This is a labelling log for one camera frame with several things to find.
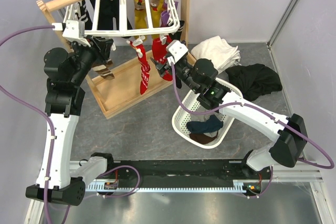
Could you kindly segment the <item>white plastic clip hanger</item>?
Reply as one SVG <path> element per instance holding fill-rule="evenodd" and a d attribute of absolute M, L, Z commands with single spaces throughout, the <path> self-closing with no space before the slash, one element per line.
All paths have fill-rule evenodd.
<path fill-rule="evenodd" d="M 65 29 L 65 22 L 67 20 L 78 20 L 75 15 L 75 11 L 79 9 L 78 2 L 82 0 L 56 0 L 60 8 L 66 8 L 66 14 L 62 23 L 53 23 L 54 31 L 60 31 L 63 34 Z M 173 25 L 167 27 L 154 27 L 152 24 L 152 16 L 150 13 L 149 0 L 145 0 L 145 11 L 148 21 L 147 28 L 141 29 L 128 29 L 127 28 L 127 0 L 119 0 L 119 30 L 98 30 L 98 17 L 100 0 L 96 0 L 94 15 L 92 20 L 92 30 L 85 30 L 85 38 L 87 36 L 113 38 L 113 37 L 127 37 L 127 36 L 142 36 L 142 35 L 155 35 L 155 34 L 170 34 L 178 30 L 180 26 L 180 20 L 175 8 L 174 0 L 167 0 L 168 9 L 171 12 L 173 18 Z"/>

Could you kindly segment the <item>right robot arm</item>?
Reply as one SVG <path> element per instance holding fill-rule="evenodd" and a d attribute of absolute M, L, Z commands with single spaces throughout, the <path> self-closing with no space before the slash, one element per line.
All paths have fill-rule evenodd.
<path fill-rule="evenodd" d="M 184 82 L 208 111 L 238 119 L 272 141 L 245 155 L 240 166 L 245 178 L 254 178 L 259 171 L 274 164 L 295 167 L 307 143 L 307 131 L 301 116 L 293 114 L 287 117 L 245 100 L 215 79 L 218 71 L 208 59 L 197 60 L 191 65 L 186 57 L 182 57 L 177 63 L 155 61 L 154 65 L 160 76 L 170 73 L 179 82 Z"/>

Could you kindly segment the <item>red patterned Christmas sock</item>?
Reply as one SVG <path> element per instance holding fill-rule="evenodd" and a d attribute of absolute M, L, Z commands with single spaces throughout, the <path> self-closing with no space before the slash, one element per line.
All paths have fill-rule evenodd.
<path fill-rule="evenodd" d="M 166 59 L 166 47 L 172 42 L 170 36 L 166 36 L 166 43 L 163 45 L 160 38 L 155 38 L 152 43 L 152 54 L 154 60 L 164 65 L 167 62 Z"/>

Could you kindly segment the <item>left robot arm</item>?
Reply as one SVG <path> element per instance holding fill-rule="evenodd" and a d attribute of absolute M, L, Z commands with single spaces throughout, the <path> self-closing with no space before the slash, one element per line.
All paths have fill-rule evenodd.
<path fill-rule="evenodd" d="M 113 157 L 93 153 L 76 171 L 70 170 L 74 132 L 81 114 L 85 91 L 81 84 L 92 66 L 110 57 L 113 39 L 88 36 L 88 45 L 71 43 L 73 52 L 53 48 L 44 55 L 47 95 L 44 115 L 51 120 L 47 127 L 44 158 L 34 185 L 26 188 L 26 197 L 53 204 L 79 205 L 85 188 L 100 175 L 111 178 L 115 173 Z"/>

